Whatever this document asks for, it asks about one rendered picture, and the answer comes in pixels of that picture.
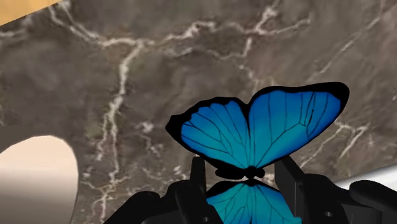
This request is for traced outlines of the blue butterfly figure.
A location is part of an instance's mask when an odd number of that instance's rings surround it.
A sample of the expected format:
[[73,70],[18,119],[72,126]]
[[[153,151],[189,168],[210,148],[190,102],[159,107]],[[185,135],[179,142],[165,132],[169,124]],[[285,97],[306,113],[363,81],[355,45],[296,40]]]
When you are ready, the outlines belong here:
[[166,131],[216,168],[221,181],[207,202],[223,224],[302,224],[282,194],[262,183],[264,168],[299,150],[341,114],[349,88],[341,82],[266,87],[248,103],[203,100],[171,116]]

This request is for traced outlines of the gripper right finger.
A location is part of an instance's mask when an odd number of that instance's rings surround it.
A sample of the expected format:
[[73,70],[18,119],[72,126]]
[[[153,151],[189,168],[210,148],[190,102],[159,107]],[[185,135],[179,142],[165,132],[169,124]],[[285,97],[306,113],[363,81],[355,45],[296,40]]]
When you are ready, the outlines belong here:
[[397,189],[376,182],[397,175],[394,165],[345,182],[347,189],[326,176],[304,173],[289,156],[275,163],[274,172],[276,185],[302,224],[397,224]]

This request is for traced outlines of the beige sink basin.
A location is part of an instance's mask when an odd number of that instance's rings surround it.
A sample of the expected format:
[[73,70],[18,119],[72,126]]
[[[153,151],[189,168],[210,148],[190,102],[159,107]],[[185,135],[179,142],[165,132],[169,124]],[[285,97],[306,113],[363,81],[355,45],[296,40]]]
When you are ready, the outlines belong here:
[[72,147],[37,136],[0,153],[0,224],[70,224],[78,193]]

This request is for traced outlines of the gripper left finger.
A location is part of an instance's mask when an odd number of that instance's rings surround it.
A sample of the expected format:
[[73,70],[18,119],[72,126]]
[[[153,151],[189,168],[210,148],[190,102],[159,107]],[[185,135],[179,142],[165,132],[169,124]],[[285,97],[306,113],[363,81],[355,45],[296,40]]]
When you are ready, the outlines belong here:
[[104,224],[224,224],[206,199],[205,162],[193,157],[190,178],[157,192],[133,194]]

